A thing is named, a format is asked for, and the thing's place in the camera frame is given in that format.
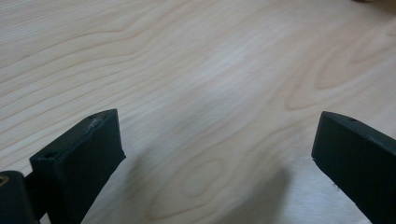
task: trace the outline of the black plastic part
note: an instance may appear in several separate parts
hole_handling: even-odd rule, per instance
[[[0,172],[0,223],[35,224],[23,174]]]
[[[30,162],[51,223],[80,223],[124,158],[116,109],[85,118],[37,152]]]
[[[312,157],[373,223],[396,223],[396,141],[346,116],[323,112]]]
[[[30,201],[33,205],[35,219],[39,220],[47,213],[46,204],[43,200],[43,193],[41,192],[45,186],[38,181],[35,177],[35,173],[30,173],[25,177],[25,184],[30,196]]]

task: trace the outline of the black clamp jaw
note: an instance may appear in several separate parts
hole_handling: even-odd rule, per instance
[[[0,172],[0,223],[78,224],[125,159],[116,109],[91,115],[30,158],[33,172]]]
[[[353,118],[323,112],[312,157],[370,221],[396,223],[396,140]]]

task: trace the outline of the small hole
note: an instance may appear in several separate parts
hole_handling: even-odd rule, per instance
[[[9,177],[6,175],[0,175],[0,187],[5,185],[9,180]]]
[[[56,152],[49,152],[49,153],[47,153],[44,157],[46,158],[46,159],[52,159],[52,158],[54,158],[56,156]]]

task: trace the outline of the screw hole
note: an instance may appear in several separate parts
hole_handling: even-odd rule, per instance
[[[44,157],[46,158],[46,159],[52,159],[52,158],[54,158],[56,156],[56,152],[49,152],[49,153],[47,153]]]
[[[0,175],[0,187],[5,185],[9,180],[9,177],[6,175]]]

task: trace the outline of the black rubber pad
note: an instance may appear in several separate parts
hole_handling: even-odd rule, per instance
[[[125,155],[117,110],[91,115],[31,159],[51,223],[80,223]]]
[[[346,116],[323,112],[312,157],[373,223],[396,223],[396,141]]]

